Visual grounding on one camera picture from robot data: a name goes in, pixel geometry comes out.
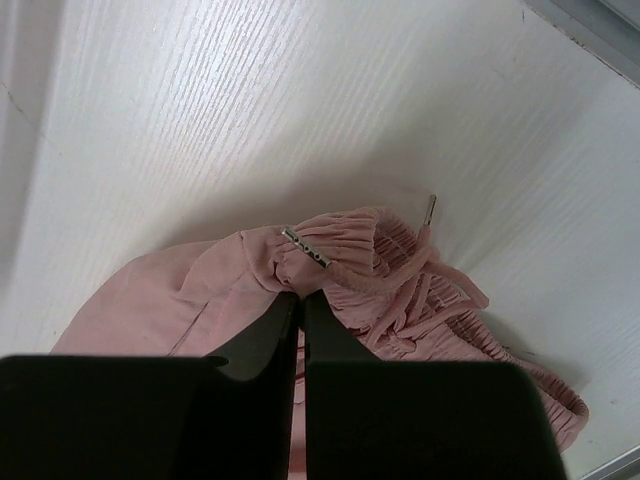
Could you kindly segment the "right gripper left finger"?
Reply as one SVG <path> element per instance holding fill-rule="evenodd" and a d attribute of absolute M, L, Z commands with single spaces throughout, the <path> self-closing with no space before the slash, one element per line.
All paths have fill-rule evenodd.
<path fill-rule="evenodd" d="M 202 357 L 1 362 L 5 479 L 283 479 L 298 343 L 282 293 Z"/>

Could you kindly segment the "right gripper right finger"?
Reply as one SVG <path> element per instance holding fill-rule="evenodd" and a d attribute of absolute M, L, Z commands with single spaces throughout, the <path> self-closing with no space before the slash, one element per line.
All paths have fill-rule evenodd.
<path fill-rule="evenodd" d="M 383 361 L 303 303 L 306 472 L 311 479 L 562 479 L 540 396 L 520 368 Z"/>

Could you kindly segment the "pink trousers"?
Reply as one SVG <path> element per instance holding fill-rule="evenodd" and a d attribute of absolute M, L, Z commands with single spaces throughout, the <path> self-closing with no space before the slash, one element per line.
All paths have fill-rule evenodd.
<path fill-rule="evenodd" d="M 486 361 L 522 369 L 559 450 L 589 411 L 554 374 L 512 356 L 479 318 L 487 297 L 441 262 L 430 229 L 386 208 L 325 214 L 139 257 L 108 279 L 53 347 L 64 356 L 202 357 L 230 341 L 282 293 L 296 296 L 298 343 L 288 474 L 306 472 L 303 303 L 323 294 L 344 327 L 383 361 Z"/>

